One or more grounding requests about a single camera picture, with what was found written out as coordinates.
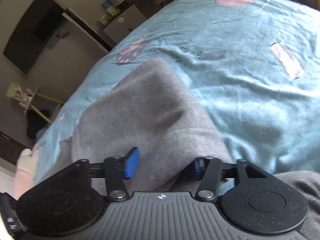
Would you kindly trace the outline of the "grey sweatpants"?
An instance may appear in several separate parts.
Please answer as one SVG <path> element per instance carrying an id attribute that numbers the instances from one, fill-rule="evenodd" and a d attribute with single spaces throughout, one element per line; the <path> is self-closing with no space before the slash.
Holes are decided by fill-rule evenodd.
<path id="1" fill-rule="evenodd" d="M 141 64 L 81 116 L 73 135 L 61 141 L 56 170 L 79 159 L 100 163 L 137 147 L 140 161 L 125 183 L 129 192 L 194 191 L 180 179 L 198 157 L 231 162 L 206 110 L 160 57 Z"/>

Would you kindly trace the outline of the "black clothes on table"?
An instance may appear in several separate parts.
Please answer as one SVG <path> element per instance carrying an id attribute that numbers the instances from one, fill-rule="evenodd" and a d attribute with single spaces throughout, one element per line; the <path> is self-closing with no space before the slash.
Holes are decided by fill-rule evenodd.
<path id="1" fill-rule="evenodd" d="M 31 140 L 39 140 L 50 125 L 34 110 L 27 111 L 27 137 Z"/>

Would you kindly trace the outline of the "wrapped flower bouquet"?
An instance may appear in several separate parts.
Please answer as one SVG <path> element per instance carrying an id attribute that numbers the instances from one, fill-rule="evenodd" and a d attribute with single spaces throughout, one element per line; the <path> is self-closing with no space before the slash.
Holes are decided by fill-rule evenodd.
<path id="1" fill-rule="evenodd" d="M 21 86 L 19 85 L 19 83 L 12 81 L 7 89 L 7 93 L 5 96 L 7 98 L 21 101 L 24 98 L 24 92 L 21 89 Z"/>

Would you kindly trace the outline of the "round wooden side table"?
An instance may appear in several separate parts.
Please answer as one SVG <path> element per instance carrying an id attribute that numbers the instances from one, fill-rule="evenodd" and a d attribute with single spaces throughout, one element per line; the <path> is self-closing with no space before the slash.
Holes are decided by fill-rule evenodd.
<path id="1" fill-rule="evenodd" d="M 24 115 L 26 115 L 29 110 L 33 110 L 50 125 L 64 104 L 65 102 L 61 100 L 39 93 L 39 87 L 35 89 L 27 88 L 19 103 L 23 108 Z"/>

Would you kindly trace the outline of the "light blue bed sheet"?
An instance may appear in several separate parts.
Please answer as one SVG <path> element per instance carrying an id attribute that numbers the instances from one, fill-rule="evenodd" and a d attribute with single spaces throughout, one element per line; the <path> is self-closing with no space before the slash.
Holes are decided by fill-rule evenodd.
<path id="1" fill-rule="evenodd" d="M 290 0 L 175 0 L 89 72 L 37 142 L 40 181 L 82 113 L 143 62 L 163 58 L 234 158 L 271 173 L 319 171 L 319 11 Z"/>

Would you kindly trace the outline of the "grey sweater torso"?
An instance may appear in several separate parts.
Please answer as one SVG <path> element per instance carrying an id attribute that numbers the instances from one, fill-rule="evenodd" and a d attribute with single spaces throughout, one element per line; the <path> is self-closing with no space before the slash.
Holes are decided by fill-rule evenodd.
<path id="1" fill-rule="evenodd" d="M 319 173 L 314 171 L 291 171 L 275 174 L 279 180 L 299 192 L 300 206 L 308 205 L 308 214 L 300 233 L 308 239 L 319 239 Z"/>

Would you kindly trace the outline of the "wall power socket strip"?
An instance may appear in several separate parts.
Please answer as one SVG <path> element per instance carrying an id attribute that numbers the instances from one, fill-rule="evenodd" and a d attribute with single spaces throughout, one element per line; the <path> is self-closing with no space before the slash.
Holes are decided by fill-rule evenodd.
<path id="1" fill-rule="evenodd" d="M 49 41 L 46 44 L 46 48 L 49 50 L 53 50 L 57 43 L 64 38 L 66 38 L 70 34 L 69 31 L 64 31 L 61 29 L 57 29 L 57 31 L 52 35 Z"/>

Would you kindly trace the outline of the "white bedside drawer cabinet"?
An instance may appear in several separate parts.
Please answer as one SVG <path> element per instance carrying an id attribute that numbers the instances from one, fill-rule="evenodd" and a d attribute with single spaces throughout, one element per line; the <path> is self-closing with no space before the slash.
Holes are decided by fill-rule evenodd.
<path id="1" fill-rule="evenodd" d="M 108 23 L 103 32 L 118 44 L 145 21 L 146 17 L 132 5 Z"/>

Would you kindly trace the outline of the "wall mounted black television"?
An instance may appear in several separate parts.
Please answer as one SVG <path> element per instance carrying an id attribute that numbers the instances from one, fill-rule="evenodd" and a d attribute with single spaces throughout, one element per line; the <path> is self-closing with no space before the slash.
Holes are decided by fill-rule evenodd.
<path id="1" fill-rule="evenodd" d="M 3 55 L 27 74 L 64 21 L 64 11 L 54 0 L 34 0 L 18 22 Z"/>

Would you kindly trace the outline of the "blue tissue box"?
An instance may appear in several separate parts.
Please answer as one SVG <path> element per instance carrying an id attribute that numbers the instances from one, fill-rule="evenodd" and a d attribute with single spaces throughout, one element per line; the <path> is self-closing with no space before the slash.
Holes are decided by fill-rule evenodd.
<path id="1" fill-rule="evenodd" d="M 112 4 L 109 2 L 109 0 L 106 0 L 101 6 L 102 6 L 105 10 L 108 10 L 111 5 L 112 5 Z"/>

